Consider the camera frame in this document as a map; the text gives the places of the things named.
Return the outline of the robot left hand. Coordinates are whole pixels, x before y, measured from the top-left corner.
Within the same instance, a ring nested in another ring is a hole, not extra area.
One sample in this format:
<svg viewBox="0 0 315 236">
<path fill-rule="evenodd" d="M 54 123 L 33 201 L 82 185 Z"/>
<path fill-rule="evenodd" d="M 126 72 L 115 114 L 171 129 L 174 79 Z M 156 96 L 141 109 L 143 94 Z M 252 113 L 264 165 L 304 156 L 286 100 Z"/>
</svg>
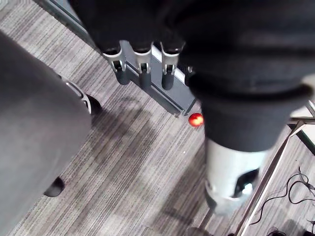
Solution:
<svg viewBox="0 0 315 236">
<path fill-rule="evenodd" d="M 126 40 L 135 52 L 160 42 L 163 73 L 192 70 L 204 118 L 205 198 L 218 214 L 238 209 L 290 114 L 313 88 L 312 0 L 72 0 L 106 57 Z"/>
</svg>

